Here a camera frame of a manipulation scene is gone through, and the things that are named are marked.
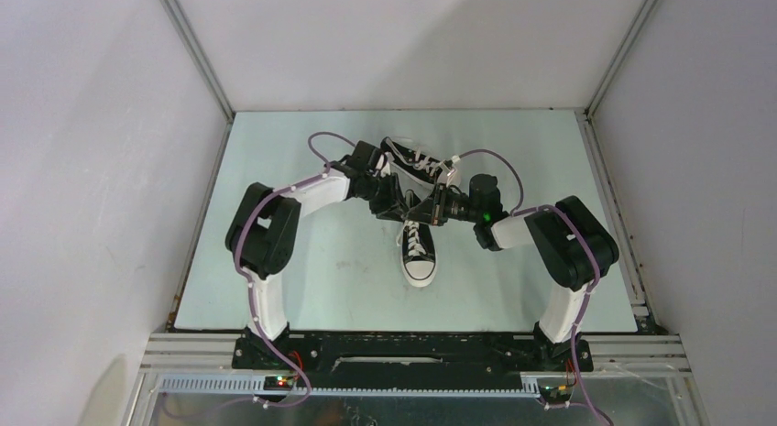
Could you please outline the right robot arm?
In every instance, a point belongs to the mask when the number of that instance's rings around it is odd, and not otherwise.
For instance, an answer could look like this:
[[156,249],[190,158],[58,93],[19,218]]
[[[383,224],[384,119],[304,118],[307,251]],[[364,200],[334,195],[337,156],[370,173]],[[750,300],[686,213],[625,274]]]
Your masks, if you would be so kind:
[[431,226],[449,220],[473,225],[476,240],[489,251],[532,245],[554,281],[550,301],[536,324],[532,348],[536,363],[555,369],[564,363],[590,294],[619,259],[614,238],[576,196],[552,205],[510,213],[498,179],[477,174],[467,192],[437,185],[424,200],[408,205],[407,217]]

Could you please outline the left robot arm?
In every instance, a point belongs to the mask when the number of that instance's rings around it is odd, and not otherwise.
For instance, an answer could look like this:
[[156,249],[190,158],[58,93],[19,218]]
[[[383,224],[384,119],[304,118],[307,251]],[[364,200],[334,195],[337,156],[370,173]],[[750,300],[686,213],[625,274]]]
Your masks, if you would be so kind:
[[289,324],[281,272],[292,258],[301,218],[356,198],[380,220],[403,221],[408,204],[390,162],[387,152],[359,141],[351,154],[326,162],[307,179],[280,188],[259,182],[246,188],[225,246],[247,281],[249,327],[261,336],[254,355],[265,366],[282,366],[290,355],[289,342],[280,336]]

